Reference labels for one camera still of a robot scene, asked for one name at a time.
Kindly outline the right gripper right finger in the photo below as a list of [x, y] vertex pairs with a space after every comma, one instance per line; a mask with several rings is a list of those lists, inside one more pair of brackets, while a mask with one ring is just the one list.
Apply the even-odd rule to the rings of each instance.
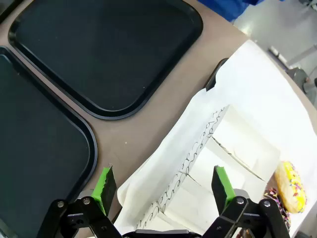
[[232, 238], [238, 228], [248, 230], [253, 238], [290, 237], [277, 203], [237, 196], [224, 167], [215, 166], [211, 181], [219, 216], [202, 235], [203, 238]]

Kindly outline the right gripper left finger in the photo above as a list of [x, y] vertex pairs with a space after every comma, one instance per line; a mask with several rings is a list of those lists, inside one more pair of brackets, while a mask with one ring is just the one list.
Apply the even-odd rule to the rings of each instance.
[[72, 203], [53, 201], [38, 231], [38, 238], [74, 238], [80, 229], [89, 228], [97, 238], [120, 238], [108, 213], [116, 192], [112, 167], [104, 168], [90, 196]]

